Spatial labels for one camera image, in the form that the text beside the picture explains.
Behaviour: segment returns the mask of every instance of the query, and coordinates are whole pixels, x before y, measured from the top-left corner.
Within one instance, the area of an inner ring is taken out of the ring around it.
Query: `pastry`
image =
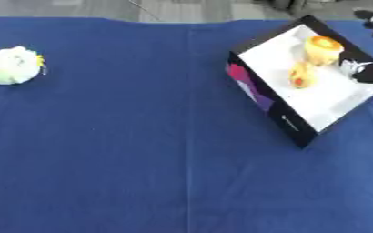
[[[339,59],[344,46],[325,36],[312,36],[305,45],[307,61],[314,66],[331,65]]]

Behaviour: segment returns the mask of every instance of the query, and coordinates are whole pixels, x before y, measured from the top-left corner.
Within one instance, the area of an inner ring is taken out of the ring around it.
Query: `gray floor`
[[[140,22],[222,22],[235,19],[288,19],[267,1],[256,0],[0,0],[0,16],[85,16]],[[310,3],[321,19],[352,19],[353,9],[373,8],[373,0]]]

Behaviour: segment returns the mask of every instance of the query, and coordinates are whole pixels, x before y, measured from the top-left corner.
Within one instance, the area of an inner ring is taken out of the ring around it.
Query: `box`
[[[352,80],[341,73],[338,64],[316,68],[317,82],[310,87],[298,89],[291,85],[290,70],[304,56],[307,38],[314,35],[338,41],[357,59],[373,60],[314,16],[307,15],[235,47],[227,64],[229,75],[300,147],[306,147],[373,97],[373,84]]]

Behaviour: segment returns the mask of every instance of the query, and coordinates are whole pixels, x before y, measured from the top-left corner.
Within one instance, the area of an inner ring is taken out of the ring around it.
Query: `cardboard box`
[[[227,65],[229,75],[300,147],[306,147],[373,97],[373,84],[352,80],[341,73],[338,64],[317,67],[317,82],[310,87],[292,86],[290,70],[303,59],[305,41],[314,35],[338,41],[355,58],[372,59],[314,16],[307,15],[237,46]]]

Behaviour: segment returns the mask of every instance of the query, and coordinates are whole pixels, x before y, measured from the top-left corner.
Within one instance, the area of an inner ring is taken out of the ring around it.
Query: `stuffed animal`
[[[306,88],[316,82],[314,67],[308,62],[297,62],[290,71],[290,83],[295,88]]]
[[[0,85],[22,84],[45,70],[45,60],[22,46],[0,50]]]

